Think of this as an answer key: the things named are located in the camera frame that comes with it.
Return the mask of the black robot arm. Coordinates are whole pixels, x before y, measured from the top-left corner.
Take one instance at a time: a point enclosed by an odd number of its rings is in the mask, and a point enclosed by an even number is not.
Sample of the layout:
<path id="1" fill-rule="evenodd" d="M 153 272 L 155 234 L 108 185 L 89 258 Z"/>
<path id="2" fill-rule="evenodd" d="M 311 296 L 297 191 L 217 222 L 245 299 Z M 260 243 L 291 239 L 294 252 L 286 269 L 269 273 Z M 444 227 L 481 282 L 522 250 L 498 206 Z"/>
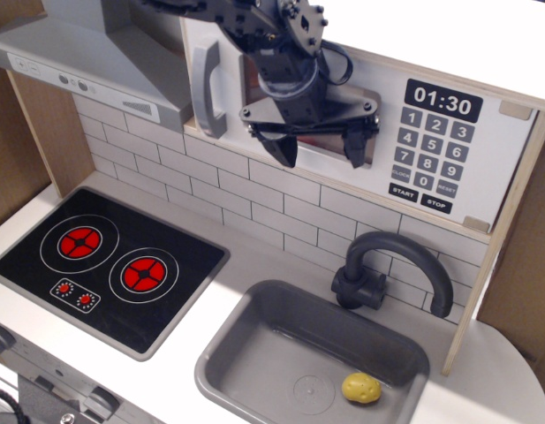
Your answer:
<path id="1" fill-rule="evenodd" d="M 353 167 L 379 132 L 378 99 L 354 94 L 353 62 L 323 40 L 323 7 L 308 1 L 150 1 L 158 12 L 216 24 L 255 66 L 264 98 L 239 113 L 283 166 L 296 164 L 298 138 L 339 135 Z"/>

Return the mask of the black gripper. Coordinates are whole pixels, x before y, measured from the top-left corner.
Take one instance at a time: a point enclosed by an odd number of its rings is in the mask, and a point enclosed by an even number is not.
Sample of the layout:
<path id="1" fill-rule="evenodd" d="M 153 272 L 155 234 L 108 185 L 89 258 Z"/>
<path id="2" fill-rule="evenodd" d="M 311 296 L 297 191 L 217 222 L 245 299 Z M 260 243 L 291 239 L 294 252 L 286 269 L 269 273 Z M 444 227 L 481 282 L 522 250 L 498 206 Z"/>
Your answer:
<path id="1" fill-rule="evenodd" d="M 294 168 L 298 142 L 304 134 L 343 134 L 344 154 L 354 169 L 364 165 L 367 138 L 380 131 L 378 108 L 381 97 L 374 91 L 323 79 L 272 83 L 259 79 L 264 97 L 244 106 L 240 119 L 259 142 L 284 167 Z"/>

